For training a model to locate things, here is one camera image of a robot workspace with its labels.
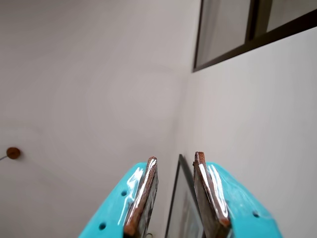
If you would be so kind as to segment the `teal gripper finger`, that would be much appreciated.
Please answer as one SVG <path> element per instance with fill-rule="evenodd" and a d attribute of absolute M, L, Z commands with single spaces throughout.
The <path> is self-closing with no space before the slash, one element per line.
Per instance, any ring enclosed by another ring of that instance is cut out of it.
<path fill-rule="evenodd" d="M 134 165 L 110 192 L 80 238 L 145 238 L 158 189 L 158 161 Z"/>
<path fill-rule="evenodd" d="M 226 169 L 196 152 L 194 189 L 207 238 L 280 238 L 270 212 Z"/>

